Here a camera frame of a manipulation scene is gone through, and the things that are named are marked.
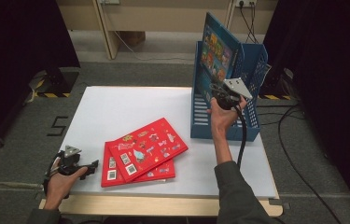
dark sleeve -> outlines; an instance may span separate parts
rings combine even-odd
[[[61,213],[56,210],[33,209],[27,224],[58,224]]]
[[[235,161],[221,163],[215,173],[220,205],[217,224],[272,222]]]

red picture book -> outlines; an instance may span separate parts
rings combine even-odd
[[[116,161],[114,160],[114,157],[111,155],[110,147],[112,146],[113,146],[112,142],[105,143],[105,154],[104,154],[102,182],[101,182],[102,188],[127,184],[121,172],[118,169],[118,166]],[[151,181],[151,180],[165,180],[165,179],[174,178],[174,177],[175,177],[174,161],[168,160],[163,164],[146,172],[145,174],[138,176],[131,183],[138,183],[138,182]]]
[[[110,152],[127,183],[189,149],[165,118],[111,144]]]

power outlet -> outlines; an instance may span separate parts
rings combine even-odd
[[[254,4],[254,7],[256,6],[257,0],[236,0],[236,7],[240,7],[241,1],[244,2],[244,7],[251,7],[252,4]]]

person's left hand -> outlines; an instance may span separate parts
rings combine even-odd
[[[58,165],[59,160],[60,159],[56,160],[53,167],[56,167]],[[53,175],[49,181],[46,204],[44,205],[44,209],[58,209],[59,205],[62,202],[62,199],[70,192],[70,189],[76,183],[77,179],[84,175],[85,172],[87,172],[87,170],[87,167],[82,167],[72,175],[61,175],[59,173]]]

book in holder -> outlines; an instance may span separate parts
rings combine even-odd
[[[206,13],[200,60],[196,63],[196,88],[210,107],[212,85],[221,87],[223,81],[234,78],[233,70],[242,63],[242,43],[210,12]]]

